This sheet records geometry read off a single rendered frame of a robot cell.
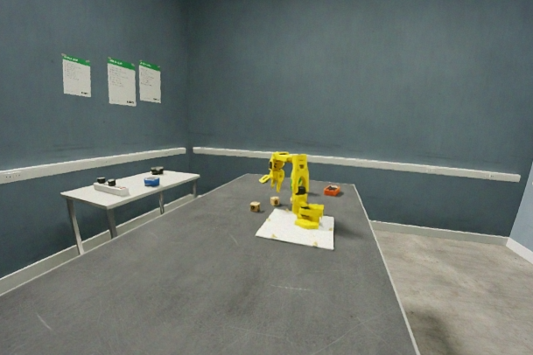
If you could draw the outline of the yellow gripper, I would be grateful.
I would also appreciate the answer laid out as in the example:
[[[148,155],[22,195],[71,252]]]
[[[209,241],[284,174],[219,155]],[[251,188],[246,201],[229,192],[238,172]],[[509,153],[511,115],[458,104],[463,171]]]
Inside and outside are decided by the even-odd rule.
[[[259,181],[264,184],[264,183],[267,183],[270,178],[271,178],[271,188],[274,187],[275,182],[277,181],[277,192],[279,192],[281,184],[284,180],[284,170],[271,171],[269,176],[265,175],[264,177],[259,179]]]

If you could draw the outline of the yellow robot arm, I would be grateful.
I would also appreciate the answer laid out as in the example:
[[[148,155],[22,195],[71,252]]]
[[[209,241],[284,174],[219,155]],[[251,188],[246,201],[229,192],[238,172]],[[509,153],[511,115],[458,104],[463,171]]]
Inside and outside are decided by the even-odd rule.
[[[289,157],[288,157],[289,156]],[[269,170],[280,170],[284,166],[284,162],[293,163],[292,172],[292,212],[297,216],[294,225],[301,226],[306,230],[319,229],[319,218],[322,212],[322,205],[309,204],[307,206],[307,194],[309,191],[309,175],[307,169],[306,155],[289,155],[288,152],[272,153]],[[299,168],[300,165],[300,168]],[[298,181],[301,178],[303,186],[298,187]],[[307,219],[307,220],[299,220]]]

